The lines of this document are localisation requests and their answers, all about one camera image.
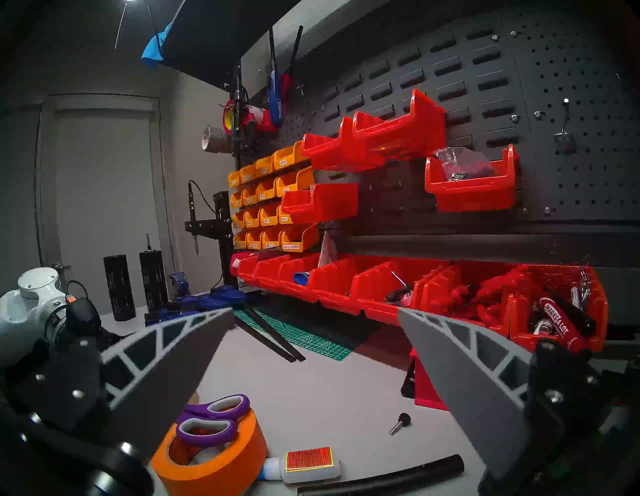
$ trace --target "scissors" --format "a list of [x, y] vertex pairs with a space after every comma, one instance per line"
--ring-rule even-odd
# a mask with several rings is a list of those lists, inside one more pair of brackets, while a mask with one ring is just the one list
[[202, 448], [231, 442], [237, 421], [249, 411], [249, 398], [234, 394], [211, 403], [187, 404], [176, 420], [175, 434], [186, 443]]

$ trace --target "red storage bin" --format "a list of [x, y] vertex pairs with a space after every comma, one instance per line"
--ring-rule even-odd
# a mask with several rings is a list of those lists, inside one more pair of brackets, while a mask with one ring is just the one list
[[281, 292], [280, 281], [278, 279], [280, 266], [293, 258], [293, 255], [283, 255], [258, 262], [253, 271], [253, 277], [256, 279], [255, 285], [269, 291]]
[[413, 90], [409, 113], [382, 120], [363, 112], [353, 117], [353, 137], [367, 154], [385, 159], [426, 157], [447, 146], [445, 110], [424, 93]]
[[448, 262], [444, 260], [392, 259], [354, 277], [351, 296], [358, 300], [369, 319], [398, 326], [399, 307], [384, 303], [390, 292], [403, 288], [402, 283], [391, 272], [393, 271], [406, 284], [415, 283], [420, 279], [424, 280], [424, 284], [447, 265]]
[[[521, 266], [531, 277], [531, 282], [538, 287], [549, 287], [565, 301], [571, 300], [571, 285], [580, 284], [580, 267], [566, 265], [535, 265]], [[591, 296], [586, 313], [596, 321], [596, 333], [587, 339], [589, 347], [594, 352], [602, 350], [607, 334], [607, 318], [609, 303], [602, 288], [602, 283], [591, 267], [585, 270], [591, 277]], [[557, 340], [555, 335], [533, 335], [529, 333], [529, 314], [539, 294], [532, 291], [522, 291], [517, 294], [517, 305], [511, 316], [511, 340], [529, 351], [534, 351], [539, 339]]]
[[442, 212], [510, 209], [516, 201], [517, 160], [518, 152], [509, 145], [502, 150], [502, 160], [490, 162], [497, 175], [448, 181], [440, 160], [429, 157], [424, 169], [424, 189], [436, 195], [438, 210]]
[[318, 297], [311, 291], [308, 286], [302, 286], [293, 280], [293, 276], [296, 272], [311, 272], [318, 267], [318, 260], [320, 259], [320, 253], [314, 253], [313, 255], [307, 255], [290, 262], [286, 262], [280, 266], [280, 272], [278, 279], [280, 280], [279, 291], [288, 294], [289, 296], [295, 296], [301, 300], [315, 303], [318, 301]]
[[353, 139], [353, 119], [344, 117], [337, 138], [316, 134], [305, 134], [302, 138], [302, 153], [311, 160], [317, 170], [342, 170], [357, 172], [380, 167], [385, 158], [378, 154], [367, 154], [364, 142]]
[[409, 357], [415, 358], [415, 404], [428, 408], [436, 408], [437, 410], [449, 411], [440, 399], [440, 396], [438, 396], [438, 393], [436, 393], [433, 384], [431, 384], [431, 380], [424, 370], [415, 349], [411, 349]]
[[354, 255], [338, 260], [312, 271], [307, 288], [313, 290], [325, 307], [357, 315], [362, 308], [351, 291], [353, 278], [388, 260], [369, 255]]
[[316, 184], [309, 191], [288, 191], [282, 212], [295, 223], [313, 224], [358, 214], [357, 183]]
[[453, 319], [467, 320], [474, 324], [488, 327], [502, 336], [509, 337], [511, 313], [517, 301], [517, 297], [514, 294], [505, 292], [502, 295], [502, 301], [500, 303], [500, 324], [491, 326], [487, 326], [483, 322], [475, 319], [465, 319], [458, 314], [456, 309], [442, 310], [439, 303], [448, 298], [451, 292], [458, 286], [480, 285], [481, 282], [487, 279], [506, 274], [514, 267], [516, 267], [516, 265], [501, 262], [456, 262], [444, 268], [424, 283], [422, 287], [422, 299], [420, 302], [416, 301], [416, 305], [420, 305], [417, 310], [441, 314]]

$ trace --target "screwdriver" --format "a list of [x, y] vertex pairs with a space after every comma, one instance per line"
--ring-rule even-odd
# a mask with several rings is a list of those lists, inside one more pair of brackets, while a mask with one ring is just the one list
[[[196, 227], [196, 207], [193, 203], [193, 191], [191, 190], [191, 183], [189, 183], [189, 217], [191, 218], [191, 228]], [[198, 236], [193, 235], [193, 246], [196, 248], [196, 255], [198, 253]]]

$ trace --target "bolt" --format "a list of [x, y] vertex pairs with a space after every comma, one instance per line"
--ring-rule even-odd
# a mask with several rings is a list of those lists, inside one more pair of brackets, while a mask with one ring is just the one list
[[409, 424], [411, 424], [411, 417], [409, 417], [409, 414], [405, 412], [401, 413], [400, 416], [398, 416], [398, 423], [389, 431], [389, 435], [394, 435], [400, 430], [400, 427], [406, 427]]
[[564, 401], [564, 395], [555, 389], [547, 389], [545, 396], [549, 398], [551, 403], [562, 403]]

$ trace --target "black rubber hose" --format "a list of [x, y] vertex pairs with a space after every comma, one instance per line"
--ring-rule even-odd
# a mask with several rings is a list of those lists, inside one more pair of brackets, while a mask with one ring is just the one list
[[401, 492], [423, 488], [451, 479], [460, 475], [464, 470], [465, 464], [462, 458], [459, 454], [455, 454], [441, 460], [382, 476], [367, 477], [356, 481], [302, 486], [298, 488], [298, 496], [400, 494]]

